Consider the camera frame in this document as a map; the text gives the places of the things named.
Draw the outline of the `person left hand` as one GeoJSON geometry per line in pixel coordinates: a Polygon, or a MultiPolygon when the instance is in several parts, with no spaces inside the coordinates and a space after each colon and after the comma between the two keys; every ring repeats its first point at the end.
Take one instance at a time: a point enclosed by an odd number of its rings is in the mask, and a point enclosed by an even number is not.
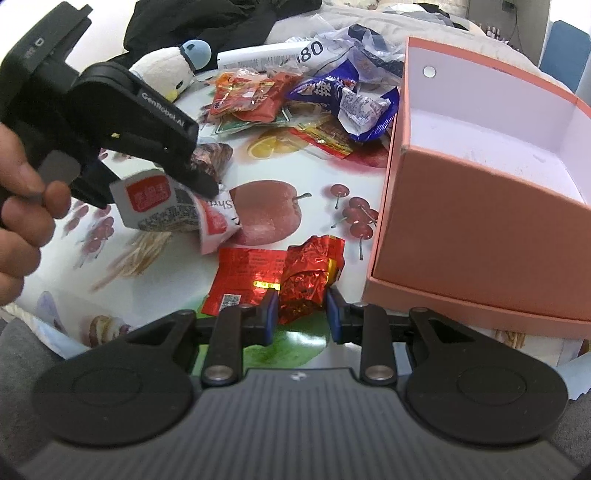
{"type": "Polygon", "coordinates": [[[39,267],[41,248],[52,239],[55,221],[68,213],[71,193],[61,181],[42,181],[21,140],[6,126],[1,127],[1,186],[9,192],[1,207],[0,260],[1,304],[7,305],[39,267]]]}

